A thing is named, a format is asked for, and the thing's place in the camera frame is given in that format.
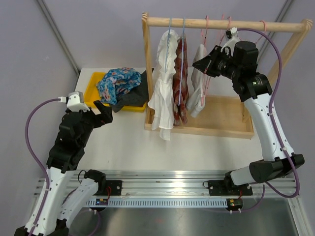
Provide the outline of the yellow plastic tray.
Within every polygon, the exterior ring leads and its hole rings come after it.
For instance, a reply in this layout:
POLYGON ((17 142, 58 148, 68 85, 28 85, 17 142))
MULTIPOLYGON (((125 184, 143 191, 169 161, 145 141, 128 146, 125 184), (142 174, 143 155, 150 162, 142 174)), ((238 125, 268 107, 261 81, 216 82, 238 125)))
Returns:
MULTIPOLYGON (((91 107, 92 109, 96 109, 94 101, 100 100, 96 84, 103 79, 105 74, 106 72, 93 72, 84 92, 84 102, 88 107, 91 107)), ((142 107, 124 106, 122 108, 122 111, 142 113, 145 111, 146 106, 146 103, 142 107)))

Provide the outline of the aluminium mounting rail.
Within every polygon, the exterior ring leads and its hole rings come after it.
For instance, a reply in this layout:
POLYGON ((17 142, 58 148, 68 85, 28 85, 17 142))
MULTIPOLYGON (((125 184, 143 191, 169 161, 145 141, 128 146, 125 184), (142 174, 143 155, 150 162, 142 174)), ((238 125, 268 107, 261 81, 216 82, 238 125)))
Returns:
POLYGON ((284 197, 297 189, 292 177, 240 186, 224 171, 68 170, 50 167, 38 183, 31 217, 16 231, 22 236, 66 236, 80 210, 109 208, 209 208, 242 213, 243 201, 284 197))

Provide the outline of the wooden clothes rack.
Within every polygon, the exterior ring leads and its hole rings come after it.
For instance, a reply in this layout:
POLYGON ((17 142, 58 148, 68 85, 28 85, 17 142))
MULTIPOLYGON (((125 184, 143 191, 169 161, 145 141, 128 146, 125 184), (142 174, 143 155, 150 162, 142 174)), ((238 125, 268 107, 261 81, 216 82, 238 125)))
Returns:
MULTIPOLYGON (((148 92, 149 96, 151 96, 153 94, 154 82, 150 27, 171 26, 173 28, 181 28, 183 26, 183 19, 151 17, 147 12, 144 12, 141 21, 148 92)), ((185 28, 225 30, 227 24, 228 20, 186 19, 185 28)), ((312 26, 313 22, 311 19, 304 19, 300 23, 266 23, 266 31, 290 32, 292 34, 290 40, 281 51, 282 66, 286 66, 312 26)), ((263 31, 263 24, 261 22, 231 21, 230 27, 237 27, 238 29, 250 28, 263 31)), ((251 139, 254 136, 252 118, 239 98, 214 95, 206 97, 206 107, 201 111, 198 117, 190 119, 186 125, 174 127, 171 132, 243 139, 251 139)))

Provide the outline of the aluminium frame post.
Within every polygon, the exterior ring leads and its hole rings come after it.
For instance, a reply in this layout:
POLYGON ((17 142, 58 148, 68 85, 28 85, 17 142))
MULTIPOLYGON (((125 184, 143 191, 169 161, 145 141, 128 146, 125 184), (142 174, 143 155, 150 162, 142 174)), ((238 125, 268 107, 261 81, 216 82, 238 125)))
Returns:
MULTIPOLYGON (((295 0, 286 0, 283 6, 281 7, 280 11, 278 12, 278 15, 276 19, 274 20, 274 22, 282 23, 286 19, 286 16, 290 12, 290 9, 293 7, 294 3, 295 3, 295 0)), ((267 39, 264 39, 263 44, 259 51, 260 54, 258 56, 258 62, 260 62, 263 59, 264 54, 268 50, 268 47, 269 47, 269 41, 267 39)))
POLYGON ((54 17, 49 10, 46 2, 44 0, 36 0, 36 4, 38 5, 40 11, 42 12, 44 19, 46 20, 47 24, 49 25, 53 35, 55 36, 59 46, 61 47, 64 55, 66 56, 68 62, 70 63, 73 71, 79 77, 81 69, 79 68, 77 62, 75 61, 72 53, 69 50, 69 47, 67 46, 60 30, 59 27, 57 26, 57 23, 54 20, 54 17))

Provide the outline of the grey polka dot skirt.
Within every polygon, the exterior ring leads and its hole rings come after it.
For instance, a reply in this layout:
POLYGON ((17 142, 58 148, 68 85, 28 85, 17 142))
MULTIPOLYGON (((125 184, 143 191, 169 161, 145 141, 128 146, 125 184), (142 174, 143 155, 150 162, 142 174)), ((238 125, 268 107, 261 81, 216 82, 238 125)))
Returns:
POLYGON ((130 108, 131 111, 135 111, 136 108, 143 108, 145 103, 149 99, 148 85, 147 85, 147 74, 146 71, 141 73, 140 85, 131 89, 127 94, 121 95, 117 98, 117 103, 109 106, 113 112, 117 113, 122 109, 130 108))

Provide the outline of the white ruffled skirt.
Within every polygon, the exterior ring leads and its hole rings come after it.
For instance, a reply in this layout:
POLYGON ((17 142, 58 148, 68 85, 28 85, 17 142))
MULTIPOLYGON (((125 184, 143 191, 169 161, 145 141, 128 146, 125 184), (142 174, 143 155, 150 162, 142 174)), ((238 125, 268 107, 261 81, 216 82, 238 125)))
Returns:
POLYGON ((174 127, 173 114, 173 76, 175 70, 176 49, 180 36, 172 29, 167 30, 161 37, 157 49, 157 65, 153 71, 155 87, 148 103, 154 110, 152 130, 160 129, 159 136, 169 141, 174 127))

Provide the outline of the red plaid skirt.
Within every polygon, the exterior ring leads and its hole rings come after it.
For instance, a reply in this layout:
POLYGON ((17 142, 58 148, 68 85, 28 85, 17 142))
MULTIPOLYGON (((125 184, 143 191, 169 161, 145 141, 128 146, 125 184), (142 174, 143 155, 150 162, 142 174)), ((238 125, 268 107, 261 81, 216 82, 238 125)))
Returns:
POLYGON ((187 109, 186 102, 189 98, 188 88, 188 56, 187 56, 187 40, 183 33, 178 40, 178 47, 176 49, 175 70, 173 76, 173 114, 174 126, 186 124, 187 109))

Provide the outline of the blue floral skirt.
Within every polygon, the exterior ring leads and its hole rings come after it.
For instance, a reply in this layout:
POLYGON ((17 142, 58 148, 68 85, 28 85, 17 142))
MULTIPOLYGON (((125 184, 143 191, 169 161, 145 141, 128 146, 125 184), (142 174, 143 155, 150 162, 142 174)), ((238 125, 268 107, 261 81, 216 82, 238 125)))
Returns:
POLYGON ((141 74, 134 68, 121 67, 110 69, 96 83, 96 88, 102 103, 116 105, 118 98, 129 93, 141 84, 141 74))

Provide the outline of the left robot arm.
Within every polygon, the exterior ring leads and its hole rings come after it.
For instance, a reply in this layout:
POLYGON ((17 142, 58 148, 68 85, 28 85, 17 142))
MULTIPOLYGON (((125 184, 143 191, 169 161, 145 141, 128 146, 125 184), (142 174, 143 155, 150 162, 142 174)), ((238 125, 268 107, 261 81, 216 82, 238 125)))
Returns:
POLYGON ((89 170, 79 187, 67 199, 64 198, 91 132, 113 121, 111 107, 98 100, 94 101, 94 105, 99 114, 91 109, 66 109, 55 143, 49 151, 39 199, 27 224, 16 229, 16 236, 66 236, 87 200, 94 194, 105 193, 105 173, 89 170))

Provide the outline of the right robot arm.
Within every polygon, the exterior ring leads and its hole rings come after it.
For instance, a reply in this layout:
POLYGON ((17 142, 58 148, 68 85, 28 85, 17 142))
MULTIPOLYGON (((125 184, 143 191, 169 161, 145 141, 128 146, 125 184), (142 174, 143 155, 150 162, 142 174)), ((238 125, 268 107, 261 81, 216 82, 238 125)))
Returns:
POLYGON ((294 174, 305 163, 286 140, 274 107, 274 94, 268 78, 257 71, 258 49, 253 42, 239 41, 234 49, 215 46, 204 58, 194 62, 195 69, 210 77, 224 76, 232 81, 234 91, 248 110, 255 125, 262 149, 262 160, 226 173, 223 188, 229 195, 241 186, 266 183, 294 174))

